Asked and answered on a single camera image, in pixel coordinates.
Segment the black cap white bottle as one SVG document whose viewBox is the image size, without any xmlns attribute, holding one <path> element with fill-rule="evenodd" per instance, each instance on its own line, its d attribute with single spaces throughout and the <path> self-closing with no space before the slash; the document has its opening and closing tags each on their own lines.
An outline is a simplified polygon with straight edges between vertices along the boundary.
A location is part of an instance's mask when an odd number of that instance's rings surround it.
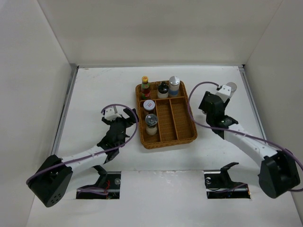
<svg viewBox="0 0 303 227">
<path fill-rule="evenodd" d="M 169 96 L 169 86 L 166 81 L 161 82 L 158 85 L 157 97 L 159 99 L 168 98 Z"/>
</svg>

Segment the yellow cap red sauce bottle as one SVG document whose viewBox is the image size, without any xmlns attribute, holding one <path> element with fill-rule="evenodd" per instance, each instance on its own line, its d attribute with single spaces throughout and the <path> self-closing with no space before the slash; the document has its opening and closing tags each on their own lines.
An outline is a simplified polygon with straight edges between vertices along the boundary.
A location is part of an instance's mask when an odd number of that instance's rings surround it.
<svg viewBox="0 0 303 227">
<path fill-rule="evenodd" d="M 150 89 L 149 79 L 147 76 L 142 77 L 141 94 L 143 100 L 150 99 L 151 89 Z"/>
</svg>

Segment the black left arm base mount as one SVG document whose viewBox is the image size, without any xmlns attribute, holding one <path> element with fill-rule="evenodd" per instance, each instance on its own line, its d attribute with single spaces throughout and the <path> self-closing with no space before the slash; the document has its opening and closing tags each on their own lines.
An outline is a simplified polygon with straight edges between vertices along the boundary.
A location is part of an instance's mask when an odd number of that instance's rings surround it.
<svg viewBox="0 0 303 227">
<path fill-rule="evenodd" d="M 93 167 L 99 174 L 94 184 L 80 187 L 76 192 L 78 200 L 115 200 L 120 198 L 121 171 L 107 172 L 101 166 Z"/>
</svg>

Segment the dark lid spice jar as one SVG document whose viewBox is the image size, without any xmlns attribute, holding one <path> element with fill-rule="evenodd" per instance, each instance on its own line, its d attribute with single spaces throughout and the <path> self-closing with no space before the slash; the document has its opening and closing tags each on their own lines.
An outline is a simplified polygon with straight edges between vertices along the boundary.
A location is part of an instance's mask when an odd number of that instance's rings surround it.
<svg viewBox="0 0 303 227">
<path fill-rule="evenodd" d="M 145 123 L 146 123 L 146 132 L 148 135 L 155 135 L 157 133 L 158 127 L 158 117 L 155 114 L 148 114 L 145 117 Z"/>
</svg>

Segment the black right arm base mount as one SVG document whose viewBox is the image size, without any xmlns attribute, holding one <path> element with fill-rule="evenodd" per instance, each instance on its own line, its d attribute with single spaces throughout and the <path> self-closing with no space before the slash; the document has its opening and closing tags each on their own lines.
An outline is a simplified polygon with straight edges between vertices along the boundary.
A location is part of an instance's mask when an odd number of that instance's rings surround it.
<svg viewBox="0 0 303 227">
<path fill-rule="evenodd" d="M 231 162 L 218 170 L 205 170 L 205 187 L 208 199 L 250 199 L 247 183 L 234 182 L 228 170 L 238 162 Z"/>
</svg>

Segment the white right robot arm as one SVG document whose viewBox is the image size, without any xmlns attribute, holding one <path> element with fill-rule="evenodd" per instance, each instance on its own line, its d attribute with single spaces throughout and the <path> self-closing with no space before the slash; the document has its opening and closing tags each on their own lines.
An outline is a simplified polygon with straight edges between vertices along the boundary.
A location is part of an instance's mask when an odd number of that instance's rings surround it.
<svg viewBox="0 0 303 227">
<path fill-rule="evenodd" d="M 225 114 L 227 101 L 206 91 L 198 109 L 206 114 L 212 131 L 248 155 L 259 167 L 258 183 L 270 198 L 292 190 L 300 184 L 295 160 L 281 149 L 253 139 L 235 119 Z"/>
</svg>

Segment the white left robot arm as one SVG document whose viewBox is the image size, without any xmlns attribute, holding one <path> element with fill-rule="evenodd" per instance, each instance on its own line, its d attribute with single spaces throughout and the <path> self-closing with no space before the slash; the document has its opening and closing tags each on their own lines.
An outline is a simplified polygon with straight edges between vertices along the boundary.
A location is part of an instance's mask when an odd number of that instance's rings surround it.
<svg viewBox="0 0 303 227">
<path fill-rule="evenodd" d="M 49 208 L 57 204 L 66 192 L 73 190 L 71 180 L 90 168 L 96 169 L 90 177 L 92 185 L 77 186 L 77 190 L 84 193 L 96 193 L 96 189 L 106 184 L 107 172 L 102 167 L 112 161 L 121 147 L 125 146 L 133 136 L 126 134 L 127 128 L 139 127 L 139 117 L 135 109 L 123 106 L 127 114 L 124 118 L 116 110 L 116 104 L 102 109 L 102 122 L 109 126 L 101 141 L 92 148 L 69 157 L 49 156 L 39 167 L 37 172 L 26 181 L 29 189 Z"/>
</svg>

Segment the blue label salt jar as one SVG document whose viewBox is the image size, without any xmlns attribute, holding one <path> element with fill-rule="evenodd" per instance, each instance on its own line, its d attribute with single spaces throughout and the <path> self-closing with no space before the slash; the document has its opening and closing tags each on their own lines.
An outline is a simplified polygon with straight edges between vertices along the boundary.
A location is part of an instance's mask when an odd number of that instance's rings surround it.
<svg viewBox="0 0 303 227">
<path fill-rule="evenodd" d="M 172 76 L 169 79 L 169 97 L 177 97 L 180 86 L 180 79 Z"/>
<path fill-rule="evenodd" d="M 231 88 L 231 95 L 237 90 L 237 85 L 233 82 L 228 82 L 226 86 Z"/>
</svg>

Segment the white lid pepper jar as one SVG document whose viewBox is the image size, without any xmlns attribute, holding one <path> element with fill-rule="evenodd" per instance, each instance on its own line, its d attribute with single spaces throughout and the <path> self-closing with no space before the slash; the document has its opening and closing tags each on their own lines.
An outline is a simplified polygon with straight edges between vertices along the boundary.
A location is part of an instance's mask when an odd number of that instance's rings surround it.
<svg viewBox="0 0 303 227">
<path fill-rule="evenodd" d="M 145 100 L 143 103 L 143 112 L 145 116 L 149 114 L 154 114 L 155 102 L 151 99 Z"/>
</svg>

